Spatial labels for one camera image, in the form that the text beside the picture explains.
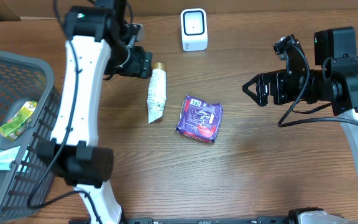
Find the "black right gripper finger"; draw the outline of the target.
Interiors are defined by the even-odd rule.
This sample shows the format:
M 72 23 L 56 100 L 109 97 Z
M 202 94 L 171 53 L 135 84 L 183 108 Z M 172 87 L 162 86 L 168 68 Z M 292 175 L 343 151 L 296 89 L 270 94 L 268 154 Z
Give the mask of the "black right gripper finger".
M 255 86 L 255 92 L 250 90 L 251 86 Z M 269 96 L 269 86 L 268 85 L 259 85 L 259 84 L 244 84 L 242 86 L 242 91 L 251 97 L 259 106 L 268 105 L 268 96 Z
M 255 85 L 258 90 L 264 90 L 270 83 L 270 74 L 261 73 L 251 78 L 247 83 L 243 84 L 242 89 L 248 90 L 251 85 Z

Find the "white tube gold cap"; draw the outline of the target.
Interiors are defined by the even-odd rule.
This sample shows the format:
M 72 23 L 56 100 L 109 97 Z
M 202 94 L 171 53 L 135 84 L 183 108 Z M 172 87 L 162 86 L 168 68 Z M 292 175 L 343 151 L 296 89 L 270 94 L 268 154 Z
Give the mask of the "white tube gold cap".
M 165 64 L 153 65 L 147 95 L 148 122 L 153 123 L 163 116 L 167 100 L 167 73 Z

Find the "green juice pouch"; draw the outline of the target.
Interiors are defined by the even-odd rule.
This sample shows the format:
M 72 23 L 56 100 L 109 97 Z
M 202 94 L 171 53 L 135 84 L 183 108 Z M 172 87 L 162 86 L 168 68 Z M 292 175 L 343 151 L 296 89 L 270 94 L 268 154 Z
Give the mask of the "green juice pouch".
M 37 101 L 26 101 L 11 119 L 0 126 L 0 135 L 10 141 L 17 140 L 32 121 L 37 104 Z

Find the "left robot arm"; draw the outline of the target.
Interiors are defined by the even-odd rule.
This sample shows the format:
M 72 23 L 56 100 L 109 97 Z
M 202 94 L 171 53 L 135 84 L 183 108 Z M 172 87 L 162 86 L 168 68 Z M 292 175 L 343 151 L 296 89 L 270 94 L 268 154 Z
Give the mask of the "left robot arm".
M 103 80 L 151 76 L 152 54 L 138 46 L 143 27 L 124 18 L 131 11 L 125 0 L 94 1 L 58 17 L 66 38 L 65 81 L 55 126 L 37 155 L 47 174 L 80 195 L 90 223 L 126 220 L 110 183 L 114 153 L 98 145 L 98 110 Z

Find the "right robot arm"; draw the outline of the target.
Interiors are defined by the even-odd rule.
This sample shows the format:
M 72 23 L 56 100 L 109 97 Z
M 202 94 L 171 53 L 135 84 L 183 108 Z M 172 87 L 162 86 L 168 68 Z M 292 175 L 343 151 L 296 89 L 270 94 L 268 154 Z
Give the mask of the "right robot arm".
M 284 128 L 298 124 L 340 123 L 351 147 L 358 177 L 358 54 L 356 31 L 353 27 L 340 27 L 314 33 L 315 64 L 313 70 L 306 59 L 300 42 L 288 35 L 274 43 L 275 54 L 286 62 L 283 70 L 260 73 L 245 83 L 242 90 L 259 106 L 268 104 L 273 97 L 276 105 L 291 104 L 278 121 Z M 286 122 L 295 106 L 325 101 L 325 105 L 310 110 L 311 114 L 331 107 L 332 117 L 306 118 Z

